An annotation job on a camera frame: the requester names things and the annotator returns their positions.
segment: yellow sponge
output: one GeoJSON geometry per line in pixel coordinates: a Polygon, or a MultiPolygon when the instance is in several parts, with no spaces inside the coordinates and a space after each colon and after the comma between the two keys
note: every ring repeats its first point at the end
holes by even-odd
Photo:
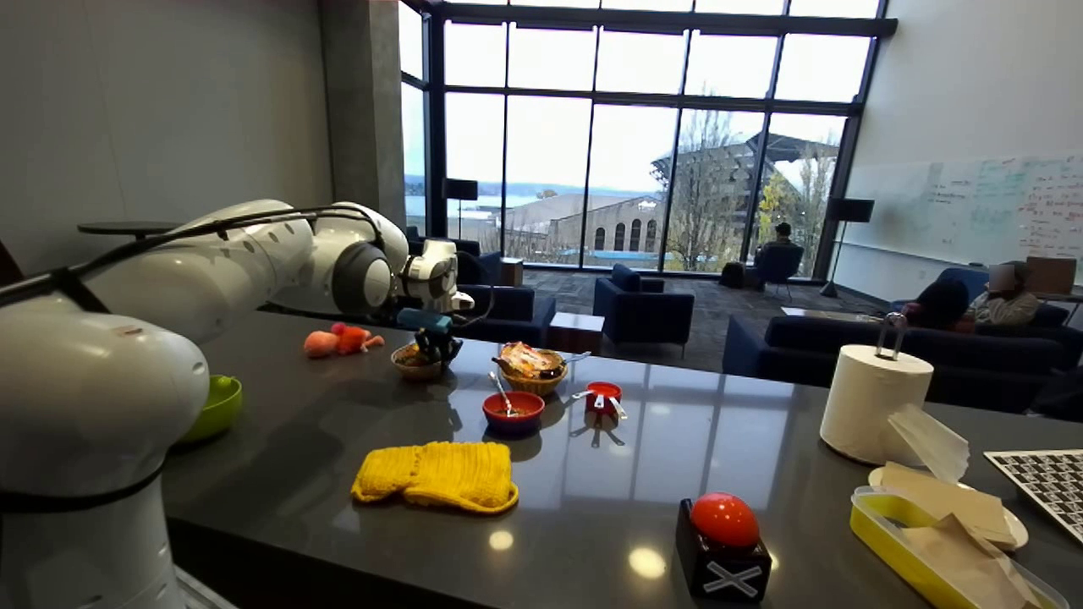
{"type": "Polygon", "coordinates": [[[421,509],[465,509],[500,515],[517,505],[510,451],[504,442],[425,442],[373,451],[351,484],[351,499],[368,505],[407,493],[421,509]]]}

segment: paper towel roll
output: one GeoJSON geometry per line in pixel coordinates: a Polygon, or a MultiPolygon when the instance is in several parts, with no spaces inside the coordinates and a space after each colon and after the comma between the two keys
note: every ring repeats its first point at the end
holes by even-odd
{"type": "Polygon", "coordinates": [[[923,405],[930,378],[935,364],[906,351],[880,358],[878,346],[842,346],[819,441],[854,460],[882,465],[896,451],[888,420],[904,405],[923,405]]]}

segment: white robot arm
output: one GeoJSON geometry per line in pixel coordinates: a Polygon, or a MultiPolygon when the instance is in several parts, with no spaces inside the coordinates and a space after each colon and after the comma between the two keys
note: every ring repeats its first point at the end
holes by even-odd
{"type": "Polygon", "coordinates": [[[195,341],[266,300],[394,320],[465,312],[458,247],[421,256],[358,204],[254,200],[0,291],[0,609],[182,605],[158,466],[195,420],[195,341]]]}

